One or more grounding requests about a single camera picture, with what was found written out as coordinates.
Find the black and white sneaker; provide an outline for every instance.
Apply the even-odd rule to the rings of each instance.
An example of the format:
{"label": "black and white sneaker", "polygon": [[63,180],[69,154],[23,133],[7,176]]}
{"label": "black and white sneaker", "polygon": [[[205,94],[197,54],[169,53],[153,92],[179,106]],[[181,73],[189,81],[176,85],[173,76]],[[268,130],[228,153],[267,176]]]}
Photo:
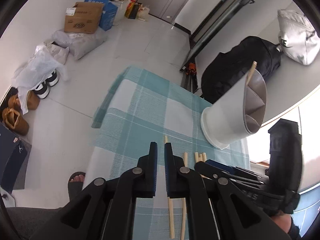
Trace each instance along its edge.
{"label": "black and white sneaker", "polygon": [[44,99],[49,94],[49,88],[45,82],[40,83],[33,92],[41,99]]}
{"label": "black and white sneaker", "polygon": [[50,86],[53,87],[57,82],[59,81],[58,76],[57,76],[57,71],[54,70],[48,78],[45,80],[45,82]]}

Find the metal screw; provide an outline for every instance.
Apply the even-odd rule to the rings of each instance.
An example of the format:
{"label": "metal screw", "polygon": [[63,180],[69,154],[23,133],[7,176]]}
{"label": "metal screw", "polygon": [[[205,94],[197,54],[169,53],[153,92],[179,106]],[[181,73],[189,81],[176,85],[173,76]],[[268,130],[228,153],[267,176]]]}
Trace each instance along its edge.
{"label": "metal screw", "polygon": [[132,172],[133,172],[134,174],[140,174],[140,173],[142,173],[142,169],[139,168],[139,167],[135,167],[135,168],[133,168]]}
{"label": "metal screw", "polygon": [[218,182],[220,185],[227,185],[228,184],[228,180],[226,178],[219,178]]}
{"label": "metal screw", "polygon": [[181,167],[180,168],[180,172],[181,173],[189,173],[190,172],[190,169],[188,167]]}
{"label": "metal screw", "polygon": [[101,185],[104,184],[104,179],[103,179],[103,178],[97,178],[97,179],[94,180],[93,183],[94,183],[94,185],[96,185],[96,186],[101,186]]}

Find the teal and white tablecloth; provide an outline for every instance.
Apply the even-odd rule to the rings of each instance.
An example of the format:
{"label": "teal and white tablecloth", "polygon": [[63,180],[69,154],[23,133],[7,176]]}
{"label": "teal and white tablecloth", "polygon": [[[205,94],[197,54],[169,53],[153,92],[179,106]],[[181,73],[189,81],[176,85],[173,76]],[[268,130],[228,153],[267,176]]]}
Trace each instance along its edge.
{"label": "teal and white tablecloth", "polygon": [[[173,154],[188,153],[188,166],[195,164],[194,152],[208,159],[249,169],[249,156],[240,141],[220,150],[205,139],[200,125],[202,111],[211,104],[147,70],[134,66],[121,73],[111,86],[92,127],[99,128],[84,187],[95,178],[113,179],[137,165],[148,154],[150,142],[158,144],[156,196],[137,199],[133,239],[170,239],[169,212],[164,172],[164,135]],[[180,239],[182,201],[174,205],[175,238]],[[188,225],[185,239],[188,239]]]}

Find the white utensil holder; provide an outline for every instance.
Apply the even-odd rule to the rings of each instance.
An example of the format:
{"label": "white utensil holder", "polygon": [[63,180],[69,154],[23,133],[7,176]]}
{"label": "white utensil holder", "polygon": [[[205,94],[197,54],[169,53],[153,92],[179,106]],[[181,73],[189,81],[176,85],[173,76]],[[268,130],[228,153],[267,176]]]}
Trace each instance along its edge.
{"label": "white utensil holder", "polygon": [[248,73],[201,114],[202,132],[217,148],[227,148],[230,143],[256,133],[262,125],[266,84],[256,69],[248,85],[247,77]]}

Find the black slipper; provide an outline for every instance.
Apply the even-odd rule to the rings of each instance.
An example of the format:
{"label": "black slipper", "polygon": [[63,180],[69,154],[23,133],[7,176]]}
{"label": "black slipper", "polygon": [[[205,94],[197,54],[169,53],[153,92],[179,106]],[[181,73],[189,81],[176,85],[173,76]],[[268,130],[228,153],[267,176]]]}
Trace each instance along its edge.
{"label": "black slipper", "polygon": [[82,191],[83,182],[81,181],[70,182],[71,179],[74,179],[75,176],[79,176],[79,175],[85,176],[85,173],[82,171],[77,171],[74,174],[72,174],[68,180],[68,192],[69,192],[70,201],[74,199]]}

